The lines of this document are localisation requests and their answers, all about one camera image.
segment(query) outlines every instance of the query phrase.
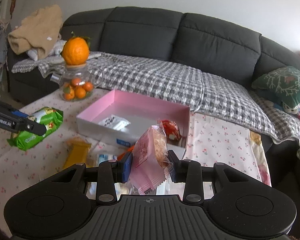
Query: green wrapper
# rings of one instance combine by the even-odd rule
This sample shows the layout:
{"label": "green wrapper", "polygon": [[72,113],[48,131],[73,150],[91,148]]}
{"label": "green wrapper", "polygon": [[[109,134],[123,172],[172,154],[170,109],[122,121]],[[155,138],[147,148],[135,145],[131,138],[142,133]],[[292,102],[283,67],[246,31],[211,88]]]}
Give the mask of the green wrapper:
{"label": "green wrapper", "polygon": [[36,135],[28,131],[21,131],[18,134],[12,133],[11,138],[7,139],[11,146],[17,146],[20,150],[26,151],[33,146],[37,145],[48,135],[52,134],[63,122],[63,112],[50,108],[44,107],[39,111],[28,116],[28,119],[36,121],[37,123],[44,124],[47,131],[44,135]]}

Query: pink wrapper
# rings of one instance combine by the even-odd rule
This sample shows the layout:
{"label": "pink wrapper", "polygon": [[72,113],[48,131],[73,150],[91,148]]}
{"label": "pink wrapper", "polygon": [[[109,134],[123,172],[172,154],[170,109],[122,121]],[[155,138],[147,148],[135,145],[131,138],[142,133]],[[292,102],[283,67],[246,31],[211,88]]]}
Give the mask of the pink wrapper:
{"label": "pink wrapper", "polygon": [[[154,133],[156,138],[158,138],[159,134],[161,135],[160,140],[157,140],[160,141],[160,149],[158,143],[155,146]],[[159,125],[151,126],[140,137],[132,154],[133,160],[129,178],[140,195],[145,195],[155,190],[169,176],[172,163],[167,158],[166,136]]]}

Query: floral tablecloth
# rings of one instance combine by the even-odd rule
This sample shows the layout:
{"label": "floral tablecloth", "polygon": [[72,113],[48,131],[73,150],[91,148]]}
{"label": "floral tablecloth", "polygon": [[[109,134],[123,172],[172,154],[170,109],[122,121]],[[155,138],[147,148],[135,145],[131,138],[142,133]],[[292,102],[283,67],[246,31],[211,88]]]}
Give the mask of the floral tablecloth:
{"label": "floral tablecloth", "polygon": [[[10,133],[0,129],[0,228],[11,235],[3,217],[3,208],[10,197],[60,171],[67,158],[64,141],[78,136],[76,115],[92,102],[106,94],[107,90],[95,89],[84,101],[63,101],[58,91],[25,106],[22,112],[31,114],[44,107],[64,111],[64,123],[50,136],[28,151],[10,147],[6,139]],[[249,130],[217,118],[193,113],[190,120],[188,147],[185,158],[201,165],[212,166],[224,162],[246,174],[270,184],[261,141],[253,140]],[[86,138],[92,143],[89,158],[97,160],[98,154],[119,155],[122,149]],[[205,198],[212,197],[211,184],[204,183]],[[183,194],[183,185],[172,184],[170,194]]]}

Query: open box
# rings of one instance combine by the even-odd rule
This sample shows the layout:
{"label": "open box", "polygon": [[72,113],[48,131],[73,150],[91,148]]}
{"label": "open box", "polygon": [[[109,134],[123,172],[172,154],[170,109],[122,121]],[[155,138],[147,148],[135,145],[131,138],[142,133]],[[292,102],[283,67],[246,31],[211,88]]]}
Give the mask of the open box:
{"label": "open box", "polygon": [[[131,124],[121,130],[99,125],[111,115],[122,117]],[[179,159],[185,153],[189,132],[190,108],[157,98],[112,90],[77,115],[78,133],[120,147],[130,147],[158,119],[175,121],[182,138],[173,144],[168,140],[168,150],[173,150]]]}

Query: beige blanket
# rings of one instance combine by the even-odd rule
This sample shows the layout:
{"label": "beige blanket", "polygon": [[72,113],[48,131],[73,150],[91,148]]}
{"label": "beige blanket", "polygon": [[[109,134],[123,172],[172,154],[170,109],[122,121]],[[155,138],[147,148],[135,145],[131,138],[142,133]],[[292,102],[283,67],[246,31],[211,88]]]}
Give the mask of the beige blanket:
{"label": "beige blanket", "polygon": [[58,5],[41,8],[22,20],[21,26],[8,34],[11,49],[17,54],[37,48],[38,59],[48,56],[62,27]]}

